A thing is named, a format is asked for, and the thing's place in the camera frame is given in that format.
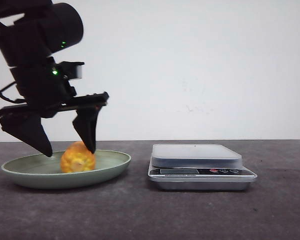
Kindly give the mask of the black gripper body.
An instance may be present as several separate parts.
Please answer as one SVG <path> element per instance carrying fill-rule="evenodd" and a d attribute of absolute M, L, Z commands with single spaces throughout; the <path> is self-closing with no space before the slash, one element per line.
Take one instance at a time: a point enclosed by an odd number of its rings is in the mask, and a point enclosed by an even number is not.
<path fill-rule="evenodd" d="M 57 112 L 103 107 L 107 104 L 107 92 L 76 96 L 75 88 L 70 85 L 71 80 L 62 78 L 57 64 L 49 57 L 44 64 L 12 67 L 10 72 L 25 104 L 3 107 L 0 109 L 0 117 L 35 113 L 51 118 Z"/>

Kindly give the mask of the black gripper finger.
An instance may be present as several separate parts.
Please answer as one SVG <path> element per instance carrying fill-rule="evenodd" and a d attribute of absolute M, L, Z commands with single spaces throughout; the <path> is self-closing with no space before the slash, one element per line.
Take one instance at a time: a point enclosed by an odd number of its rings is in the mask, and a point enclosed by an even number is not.
<path fill-rule="evenodd" d="M 77 116 L 72 122 L 74 129 L 91 153 L 96 151 L 96 126 L 99 111 L 98 107 L 78 109 Z"/>
<path fill-rule="evenodd" d="M 51 157 L 53 150 L 51 143 L 37 114 L 9 114 L 0 117 L 1 129 L 38 150 L 47 157 Z"/>

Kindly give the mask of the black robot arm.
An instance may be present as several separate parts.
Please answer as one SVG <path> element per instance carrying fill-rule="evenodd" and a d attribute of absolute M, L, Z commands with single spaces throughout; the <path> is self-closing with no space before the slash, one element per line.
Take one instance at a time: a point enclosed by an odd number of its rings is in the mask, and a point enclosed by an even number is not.
<path fill-rule="evenodd" d="M 20 94 L 0 109 L 1 129 L 50 157 L 41 120 L 74 110 L 72 124 L 87 149 L 96 150 L 96 124 L 108 93 L 77 96 L 70 80 L 80 77 L 80 61 L 56 63 L 53 53 L 79 43 L 84 27 L 67 3 L 0 0 L 0 51 Z"/>

